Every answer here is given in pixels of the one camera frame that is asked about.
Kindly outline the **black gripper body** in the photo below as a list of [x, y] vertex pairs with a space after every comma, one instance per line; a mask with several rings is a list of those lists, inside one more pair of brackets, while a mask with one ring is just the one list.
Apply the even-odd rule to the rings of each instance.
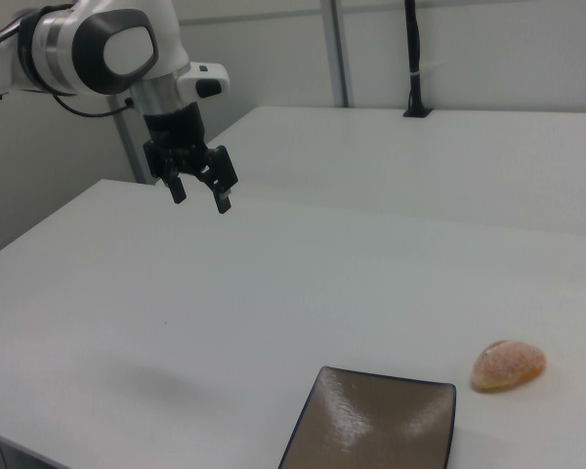
[[201, 179], [209, 171], [209, 149], [198, 103], [159, 115], [144, 115], [149, 140], [143, 148], [152, 177], [169, 180], [190, 174]]

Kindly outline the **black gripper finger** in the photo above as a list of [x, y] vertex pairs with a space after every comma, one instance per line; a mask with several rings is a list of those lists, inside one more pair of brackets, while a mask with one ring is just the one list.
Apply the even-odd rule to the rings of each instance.
[[230, 191], [238, 182], [238, 177], [224, 146], [208, 149], [204, 156], [205, 163], [198, 179], [213, 193], [218, 212], [225, 214], [231, 208]]
[[164, 185], [170, 191], [172, 198], [176, 204], [182, 203], [187, 199], [187, 194], [180, 178], [180, 174], [175, 169], [166, 171], [161, 177]]

